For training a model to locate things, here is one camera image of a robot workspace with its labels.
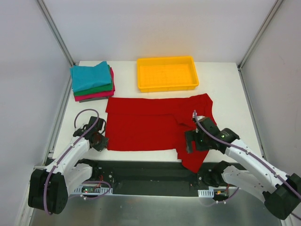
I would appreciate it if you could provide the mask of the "red t shirt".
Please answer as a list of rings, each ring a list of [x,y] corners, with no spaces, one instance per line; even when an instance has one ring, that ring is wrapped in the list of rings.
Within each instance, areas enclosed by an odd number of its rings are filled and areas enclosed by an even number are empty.
[[[213,118],[208,94],[187,98],[110,97],[105,135],[111,151],[163,151],[175,149],[182,165],[197,173],[208,151],[187,153],[185,132],[194,130],[193,112]]]

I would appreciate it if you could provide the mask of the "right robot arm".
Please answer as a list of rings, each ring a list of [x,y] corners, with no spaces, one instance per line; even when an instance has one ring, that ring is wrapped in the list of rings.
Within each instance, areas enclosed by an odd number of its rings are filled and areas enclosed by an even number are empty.
[[[256,155],[239,135],[229,128],[220,130],[211,118],[193,113],[192,120],[196,128],[185,132],[188,153],[193,153],[192,142],[195,142],[198,152],[220,151],[246,170],[242,172],[233,164],[221,161],[202,177],[206,185],[219,187],[226,183],[241,188],[263,202],[280,220],[293,214],[301,202],[300,176],[288,175]]]

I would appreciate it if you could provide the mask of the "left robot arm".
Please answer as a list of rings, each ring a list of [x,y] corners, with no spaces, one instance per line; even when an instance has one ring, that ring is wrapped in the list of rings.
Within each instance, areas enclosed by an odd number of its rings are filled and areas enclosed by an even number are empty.
[[[95,116],[74,131],[67,147],[44,169],[31,174],[28,206],[48,214],[60,214],[69,196],[84,181],[95,183],[99,171],[86,163],[79,163],[90,149],[102,151],[108,138],[103,133],[106,121]]]

